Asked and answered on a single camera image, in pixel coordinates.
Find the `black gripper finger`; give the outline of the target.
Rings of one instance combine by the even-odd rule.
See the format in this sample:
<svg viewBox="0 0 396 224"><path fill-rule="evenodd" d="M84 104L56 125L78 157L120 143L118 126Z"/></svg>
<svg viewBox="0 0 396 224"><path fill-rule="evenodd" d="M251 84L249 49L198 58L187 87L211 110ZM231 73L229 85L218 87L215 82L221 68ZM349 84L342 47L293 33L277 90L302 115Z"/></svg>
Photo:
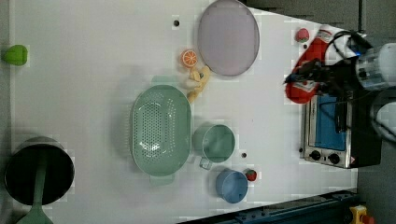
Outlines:
<svg viewBox="0 0 396 224"><path fill-rule="evenodd" d="M323 70L322 62L315 59L302 63L293 70L284 80L284 83L304 82L304 81L320 81Z"/></svg>

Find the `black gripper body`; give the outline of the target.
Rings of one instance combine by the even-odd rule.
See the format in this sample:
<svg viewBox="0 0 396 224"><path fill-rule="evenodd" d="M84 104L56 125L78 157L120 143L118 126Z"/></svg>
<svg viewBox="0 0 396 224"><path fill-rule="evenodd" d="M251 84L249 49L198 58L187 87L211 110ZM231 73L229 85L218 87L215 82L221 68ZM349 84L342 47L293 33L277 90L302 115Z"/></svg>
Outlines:
<svg viewBox="0 0 396 224"><path fill-rule="evenodd" d="M325 65L320 92L332 96L343 96L349 91L359 90L361 84L357 79L356 65L356 59L344 59L333 65Z"/></svg>

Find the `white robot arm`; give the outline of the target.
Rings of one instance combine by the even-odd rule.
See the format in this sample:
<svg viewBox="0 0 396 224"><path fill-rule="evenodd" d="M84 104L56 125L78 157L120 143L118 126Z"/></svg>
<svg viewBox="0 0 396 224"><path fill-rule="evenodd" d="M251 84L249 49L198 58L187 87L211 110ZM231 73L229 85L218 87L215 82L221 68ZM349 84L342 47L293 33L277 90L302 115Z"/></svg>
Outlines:
<svg viewBox="0 0 396 224"><path fill-rule="evenodd" d="M285 78L287 97L306 104L318 93L345 97L350 91L395 87L395 45L374 48L361 35L340 31L313 42Z"/></svg>

